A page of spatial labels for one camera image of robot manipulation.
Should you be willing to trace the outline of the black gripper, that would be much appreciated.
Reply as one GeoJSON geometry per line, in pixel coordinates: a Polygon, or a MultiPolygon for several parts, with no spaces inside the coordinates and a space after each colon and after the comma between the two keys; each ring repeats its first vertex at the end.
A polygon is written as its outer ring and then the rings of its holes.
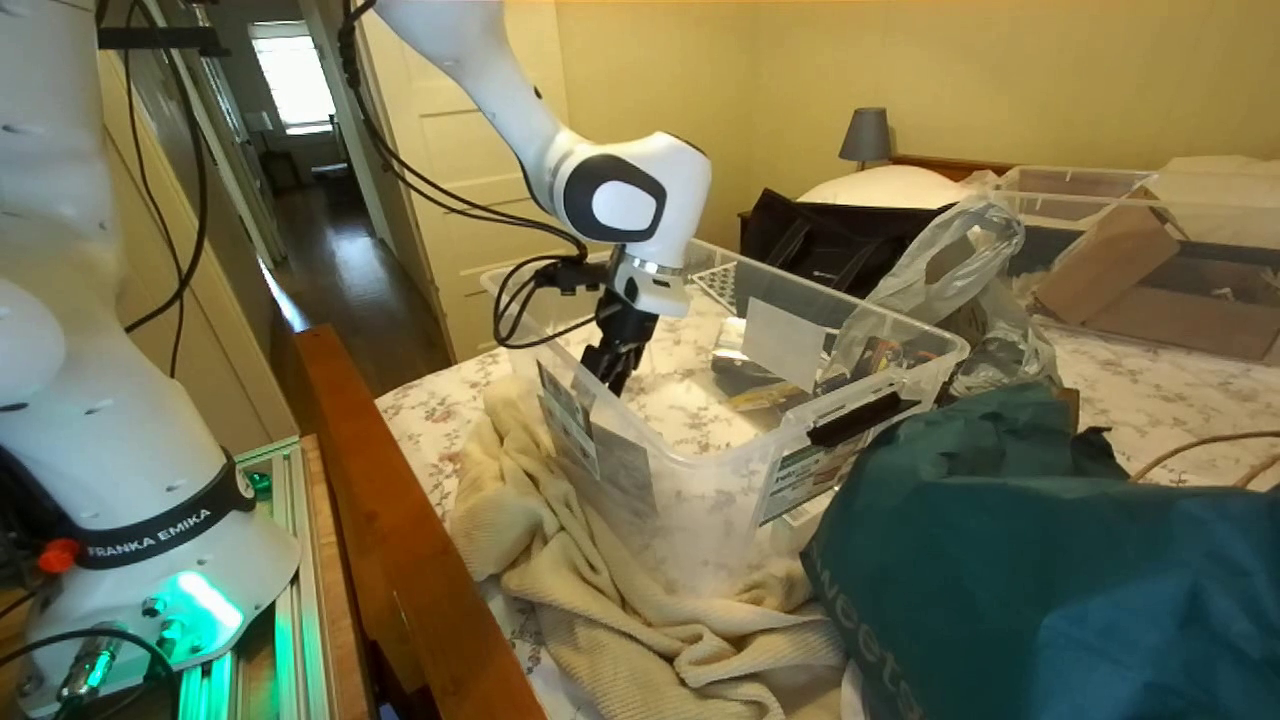
{"type": "Polygon", "coordinates": [[[622,397],[627,381],[639,369],[639,357],[656,331],[656,314],[632,309],[621,292],[604,292],[597,300],[597,328],[598,339],[585,349],[578,363],[608,383],[611,397],[622,397]]]}

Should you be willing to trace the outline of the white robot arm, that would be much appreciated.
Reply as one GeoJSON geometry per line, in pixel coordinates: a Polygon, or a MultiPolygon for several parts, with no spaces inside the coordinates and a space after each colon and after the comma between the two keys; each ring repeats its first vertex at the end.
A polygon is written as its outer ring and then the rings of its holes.
{"type": "MultiPolygon", "coordinates": [[[[666,130],[574,136],[511,57],[504,0],[362,0],[453,77],[520,161],[532,199],[591,263],[589,370],[622,383],[651,324],[682,309],[713,165],[666,130]]],[[[191,397],[115,310],[125,238],[98,140],[97,21],[70,0],[0,11],[0,450],[69,543],[56,601],[16,650],[28,720],[198,667],[292,584],[296,539],[255,513],[191,397]]]]}

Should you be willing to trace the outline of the teal robot base stand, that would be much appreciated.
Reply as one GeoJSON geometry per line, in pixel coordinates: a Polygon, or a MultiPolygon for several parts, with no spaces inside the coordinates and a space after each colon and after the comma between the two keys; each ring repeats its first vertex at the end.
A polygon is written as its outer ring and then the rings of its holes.
{"type": "Polygon", "coordinates": [[[239,457],[270,516],[300,547],[296,572],[229,655],[178,675],[177,720],[322,720],[331,711],[318,572],[313,552],[303,442],[281,440],[239,457]]]}

